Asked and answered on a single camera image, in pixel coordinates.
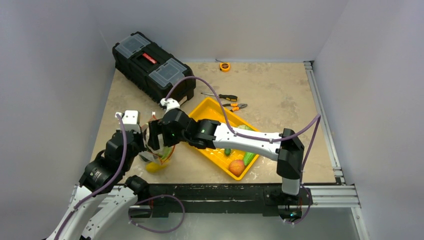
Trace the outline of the clear zip top bag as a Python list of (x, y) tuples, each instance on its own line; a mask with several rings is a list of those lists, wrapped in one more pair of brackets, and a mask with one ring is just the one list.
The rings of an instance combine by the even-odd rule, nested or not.
[(147, 130), (147, 128), (149, 128), (149, 122), (153, 121), (153, 120), (157, 120), (156, 113), (154, 111), (151, 113), (151, 118), (148, 120), (148, 122), (146, 122), (143, 126), (140, 127), (146, 151), (140, 152), (138, 154), (138, 156), (139, 156), (140, 160), (144, 162), (145, 165), (150, 163), (150, 162), (154, 162), (154, 163), (157, 163), (157, 164), (165, 164), (165, 163), (169, 164), (169, 162), (171, 161), (171, 157), (172, 157), (172, 155), (175, 151), (175, 146), (173, 146), (174, 150), (173, 150), (172, 155), (170, 155), (169, 158), (167, 158), (167, 159), (161, 159), (161, 156), (150, 152), (148, 150), (148, 148), (146, 147), (145, 130)]

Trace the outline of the yellow corn toy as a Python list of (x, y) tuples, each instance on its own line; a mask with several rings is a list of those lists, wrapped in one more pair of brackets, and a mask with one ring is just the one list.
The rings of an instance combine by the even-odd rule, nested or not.
[(162, 169), (166, 168), (168, 166), (167, 163), (164, 164), (157, 164), (155, 162), (149, 162), (145, 165), (145, 170), (150, 174), (155, 174)]

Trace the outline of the white cauliflower toy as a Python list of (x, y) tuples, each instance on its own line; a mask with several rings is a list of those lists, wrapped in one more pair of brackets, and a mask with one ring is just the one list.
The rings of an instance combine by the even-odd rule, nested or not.
[(147, 128), (147, 130), (145, 130), (146, 147), (151, 153), (162, 157), (165, 155), (165, 146), (161, 134), (162, 133), (157, 129)]

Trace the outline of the green wrinkled guava toy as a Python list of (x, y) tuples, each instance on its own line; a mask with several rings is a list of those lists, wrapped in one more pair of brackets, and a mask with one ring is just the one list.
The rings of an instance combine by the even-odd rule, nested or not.
[(173, 151), (174, 151), (173, 146), (172, 147), (164, 147), (161, 159), (166, 160), (167, 158), (169, 158), (172, 155)]

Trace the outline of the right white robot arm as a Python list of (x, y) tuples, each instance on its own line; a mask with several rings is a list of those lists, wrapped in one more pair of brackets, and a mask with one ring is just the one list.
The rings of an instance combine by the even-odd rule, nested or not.
[(232, 149), (266, 157), (277, 163), (282, 179), (282, 200), (288, 204), (300, 198), (301, 170), (305, 146), (295, 132), (258, 132), (227, 126), (212, 119), (195, 120), (179, 108), (171, 109), (147, 124), (146, 144), (151, 151), (180, 142), (197, 149)]

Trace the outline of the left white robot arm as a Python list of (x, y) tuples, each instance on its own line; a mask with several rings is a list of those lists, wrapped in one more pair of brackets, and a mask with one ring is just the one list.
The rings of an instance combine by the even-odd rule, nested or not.
[(94, 240), (110, 225), (111, 218), (133, 201), (142, 205), (149, 199), (147, 188), (137, 185), (130, 193), (110, 203), (104, 210), (98, 206), (123, 179), (134, 158), (146, 150), (143, 135), (134, 130), (117, 130), (84, 169), (76, 193), (62, 220), (48, 236), (49, 240)]

